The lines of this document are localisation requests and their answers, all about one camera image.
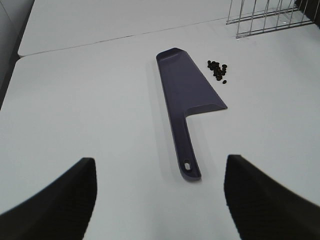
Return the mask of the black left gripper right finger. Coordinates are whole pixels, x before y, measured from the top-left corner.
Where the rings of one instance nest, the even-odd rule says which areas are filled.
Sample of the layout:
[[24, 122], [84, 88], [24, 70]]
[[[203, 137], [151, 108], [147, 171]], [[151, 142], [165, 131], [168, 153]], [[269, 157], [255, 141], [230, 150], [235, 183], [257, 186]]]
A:
[[320, 207], [241, 155], [227, 157], [224, 196], [242, 240], [318, 240]]

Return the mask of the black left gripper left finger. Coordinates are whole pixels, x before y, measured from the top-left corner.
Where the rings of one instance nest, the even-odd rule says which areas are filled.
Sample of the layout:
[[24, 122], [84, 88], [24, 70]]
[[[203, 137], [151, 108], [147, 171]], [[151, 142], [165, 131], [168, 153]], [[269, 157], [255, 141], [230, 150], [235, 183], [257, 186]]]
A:
[[82, 240], [96, 199], [96, 162], [82, 158], [37, 194], [2, 213], [0, 238]]

